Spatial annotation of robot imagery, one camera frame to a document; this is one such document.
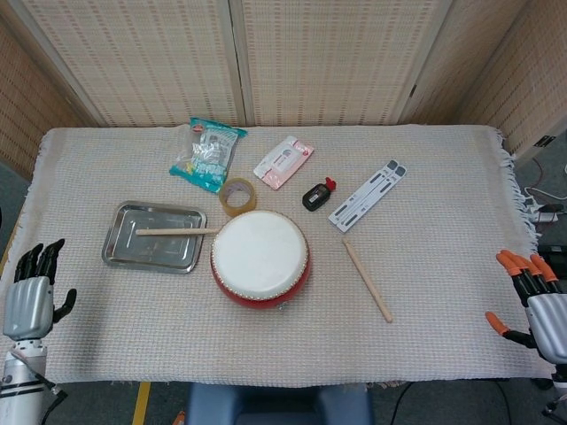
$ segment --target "tape roll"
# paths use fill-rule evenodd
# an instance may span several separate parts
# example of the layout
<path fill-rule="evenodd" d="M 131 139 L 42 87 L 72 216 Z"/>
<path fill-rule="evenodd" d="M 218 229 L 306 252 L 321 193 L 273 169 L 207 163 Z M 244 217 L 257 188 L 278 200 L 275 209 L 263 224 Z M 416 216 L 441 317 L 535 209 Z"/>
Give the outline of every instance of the tape roll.
<path fill-rule="evenodd" d="M 240 206 L 229 205 L 229 197 L 234 192 L 244 192 L 248 194 L 248 201 Z M 256 208 L 256 190 L 252 184 L 239 177 L 235 179 L 226 180 L 219 191 L 219 199 L 222 204 L 222 209 L 230 217 L 236 217 L 239 214 L 248 213 Z"/>

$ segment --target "red bottle cap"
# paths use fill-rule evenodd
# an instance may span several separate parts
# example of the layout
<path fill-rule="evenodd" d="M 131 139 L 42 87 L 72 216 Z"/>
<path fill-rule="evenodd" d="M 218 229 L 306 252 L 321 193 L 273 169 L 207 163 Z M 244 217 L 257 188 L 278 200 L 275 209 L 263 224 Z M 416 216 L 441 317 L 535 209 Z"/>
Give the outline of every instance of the red bottle cap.
<path fill-rule="evenodd" d="M 330 177 L 325 177 L 325 186 L 332 192 L 337 187 L 337 182 L 331 180 Z"/>

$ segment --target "pink package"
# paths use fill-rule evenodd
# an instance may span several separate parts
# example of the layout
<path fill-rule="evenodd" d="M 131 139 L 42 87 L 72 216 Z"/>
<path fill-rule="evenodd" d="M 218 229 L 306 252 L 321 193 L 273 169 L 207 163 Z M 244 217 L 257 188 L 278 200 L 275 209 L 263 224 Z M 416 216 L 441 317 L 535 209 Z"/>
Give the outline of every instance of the pink package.
<path fill-rule="evenodd" d="M 279 189 L 313 153 L 313 147 L 288 135 L 254 168 L 254 174 L 272 189 Z"/>

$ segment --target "blue chair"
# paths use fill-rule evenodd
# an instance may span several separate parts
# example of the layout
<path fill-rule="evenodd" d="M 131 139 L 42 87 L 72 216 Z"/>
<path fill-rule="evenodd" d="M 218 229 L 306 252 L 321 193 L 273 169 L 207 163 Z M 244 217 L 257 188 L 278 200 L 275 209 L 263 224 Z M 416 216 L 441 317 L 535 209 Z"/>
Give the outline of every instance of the blue chair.
<path fill-rule="evenodd" d="M 185 425 L 374 425 L 366 385 L 301 389 L 192 383 Z"/>

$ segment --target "wooden stick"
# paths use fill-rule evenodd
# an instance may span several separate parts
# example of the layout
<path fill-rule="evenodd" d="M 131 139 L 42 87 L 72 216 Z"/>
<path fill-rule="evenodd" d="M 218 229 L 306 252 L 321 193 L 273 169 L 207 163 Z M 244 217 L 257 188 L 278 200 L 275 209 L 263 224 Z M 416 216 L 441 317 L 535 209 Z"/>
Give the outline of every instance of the wooden stick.
<path fill-rule="evenodd" d="M 139 228 L 136 236 L 196 236 L 219 233 L 219 228 Z"/>
<path fill-rule="evenodd" d="M 348 252 L 348 255 L 351 257 L 351 260 L 356 266 L 358 273 L 361 274 L 362 280 L 364 281 L 364 283 L 366 283 L 366 287 L 369 289 L 370 293 L 372 294 L 372 297 L 376 301 L 376 304 L 380 309 L 380 312 L 382 312 L 382 315 L 384 316 L 385 320 L 388 323 L 392 323 L 393 321 L 392 313 L 390 313 L 390 310 L 388 310 L 388 307 L 386 306 L 386 303 L 382 299 L 380 292 L 378 292 L 378 289 L 372 283 L 372 279 L 370 279 L 370 275 L 362 266 L 362 263 L 358 258 L 358 255 L 356 255 L 356 251 L 354 250 L 353 246 L 351 245 L 350 242 L 348 242 L 346 238 L 343 239 L 343 244 L 346 247 L 346 251 Z"/>

